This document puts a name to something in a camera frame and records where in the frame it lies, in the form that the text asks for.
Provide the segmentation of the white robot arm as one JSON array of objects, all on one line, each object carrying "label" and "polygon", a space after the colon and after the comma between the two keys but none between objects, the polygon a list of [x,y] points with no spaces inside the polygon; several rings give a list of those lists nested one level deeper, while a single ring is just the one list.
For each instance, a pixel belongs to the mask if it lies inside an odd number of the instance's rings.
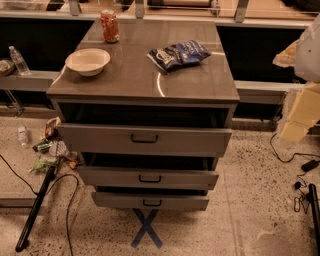
[{"label": "white robot arm", "polygon": [[273,64],[293,67],[295,75],[306,81],[301,89],[286,94],[277,127],[283,144],[298,144],[320,120],[320,26],[310,25],[298,40],[275,56]]}]

